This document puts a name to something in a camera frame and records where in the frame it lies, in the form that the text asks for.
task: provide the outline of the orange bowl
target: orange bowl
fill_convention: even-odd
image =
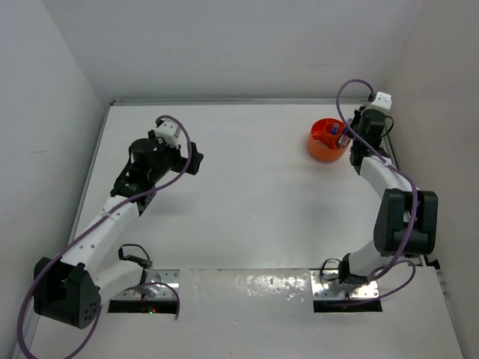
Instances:
[[[331,135],[331,129],[334,124],[339,125],[339,131],[336,135]],[[337,148],[336,142],[344,129],[344,123],[335,118],[323,118],[311,127],[308,138],[308,151],[315,158],[324,162],[334,162],[338,160],[347,149],[346,146]]]

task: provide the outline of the white cable clip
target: white cable clip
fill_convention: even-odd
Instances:
[[[111,220],[113,220],[113,221],[116,222],[116,218],[113,217],[113,214],[111,214],[110,212],[105,211],[104,208],[101,210],[100,216],[101,216],[101,217],[108,217],[108,218],[110,218]]]

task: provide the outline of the white wall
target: white wall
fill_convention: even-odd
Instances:
[[[424,0],[43,3],[109,101],[333,97],[356,76],[383,85]]]
[[[34,264],[67,240],[105,113],[38,0],[0,1],[0,357]]]
[[[389,85],[399,165],[439,195],[435,254],[467,358],[479,358],[478,14],[475,0],[429,0]]]

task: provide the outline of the white connector block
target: white connector block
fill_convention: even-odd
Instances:
[[[166,144],[178,148],[178,137],[180,137],[181,129],[176,123],[164,122],[157,129],[155,135],[161,138]]]
[[[366,110],[378,110],[381,112],[388,112],[392,106],[392,98],[391,95],[384,92],[378,92],[374,101],[366,107]]]

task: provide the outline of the white robotic arm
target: white robotic arm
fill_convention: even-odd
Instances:
[[[356,252],[347,254],[338,268],[339,284],[352,289],[367,283],[368,276],[384,266],[396,253],[410,221],[412,188],[409,181],[393,172],[392,162],[381,148],[385,128],[384,111],[391,107],[391,97],[378,93],[368,107],[355,112],[351,123],[353,129],[386,160],[374,156],[360,141],[354,140],[351,147],[351,164],[359,175],[367,180],[382,198],[373,240]],[[418,191],[419,206],[405,256],[430,254],[436,240],[438,198],[430,191]]]
[[[131,255],[120,257],[103,271],[98,271],[98,266],[121,232],[152,201],[155,184],[169,171],[180,172],[186,166],[177,142],[178,125],[160,119],[156,121],[157,129],[148,132],[148,138],[136,140],[129,147],[129,160],[115,181],[111,197],[88,228],[107,217],[105,221],[53,264],[40,280],[34,291],[36,313],[85,328],[102,304],[119,292],[138,286],[146,277],[151,261]],[[194,142],[190,156],[186,173],[195,175],[203,155]],[[148,196],[138,196],[147,191]],[[130,202],[118,208],[125,200]],[[35,277],[49,261],[43,258],[37,263]]]

